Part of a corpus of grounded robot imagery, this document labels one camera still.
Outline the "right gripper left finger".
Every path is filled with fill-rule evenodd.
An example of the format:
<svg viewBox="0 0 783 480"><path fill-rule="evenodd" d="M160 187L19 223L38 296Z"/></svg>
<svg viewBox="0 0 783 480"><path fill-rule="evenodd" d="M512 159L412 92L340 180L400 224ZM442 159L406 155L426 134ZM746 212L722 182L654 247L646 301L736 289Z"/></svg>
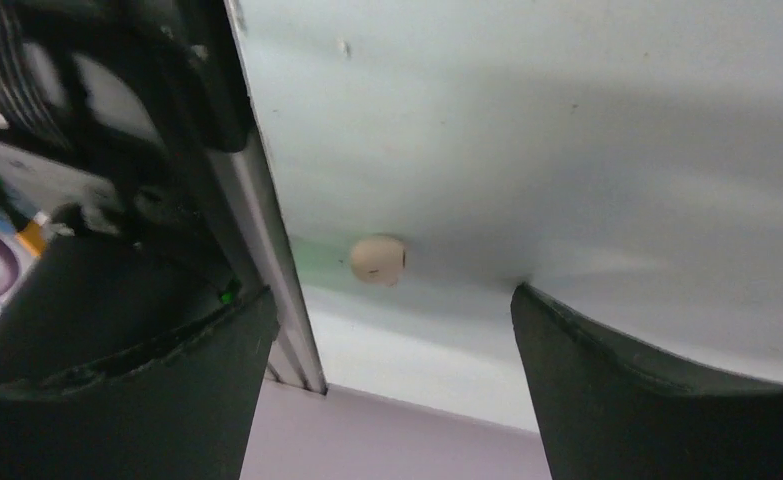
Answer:
<svg viewBox="0 0 783 480"><path fill-rule="evenodd" d="M236 479L279 330L269 289L113 355L0 383L0 479Z"/></svg>

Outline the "black and white earbud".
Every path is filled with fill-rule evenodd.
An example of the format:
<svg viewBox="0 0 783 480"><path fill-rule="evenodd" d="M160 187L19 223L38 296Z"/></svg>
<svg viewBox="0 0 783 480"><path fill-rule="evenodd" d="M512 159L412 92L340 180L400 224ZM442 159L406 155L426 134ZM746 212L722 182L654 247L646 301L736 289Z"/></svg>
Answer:
<svg viewBox="0 0 783 480"><path fill-rule="evenodd" d="M373 235L352 246L349 265L359 281L392 287L398 283L405 270L406 254L406 246L401 240L387 235Z"/></svg>

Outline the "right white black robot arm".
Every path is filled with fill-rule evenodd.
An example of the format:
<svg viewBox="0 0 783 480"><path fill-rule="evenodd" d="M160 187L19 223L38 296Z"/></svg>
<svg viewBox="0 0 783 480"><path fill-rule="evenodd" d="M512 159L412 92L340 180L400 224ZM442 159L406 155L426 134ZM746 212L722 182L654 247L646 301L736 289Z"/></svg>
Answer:
<svg viewBox="0 0 783 480"><path fill-rule="evenodd" d="M783 479L783 1L0 1L0 479Z"/></svg>

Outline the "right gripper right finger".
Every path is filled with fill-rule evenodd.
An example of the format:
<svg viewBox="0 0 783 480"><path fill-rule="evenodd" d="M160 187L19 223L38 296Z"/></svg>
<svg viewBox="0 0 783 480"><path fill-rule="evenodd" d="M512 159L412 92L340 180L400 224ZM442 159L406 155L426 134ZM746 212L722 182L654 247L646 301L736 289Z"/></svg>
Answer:
<svg viewBox="0 0 783 480"><path fill-rule="evenodd" d="M511 319L555 479L783 479L783 384L703 365L529 285Z"/></svg>

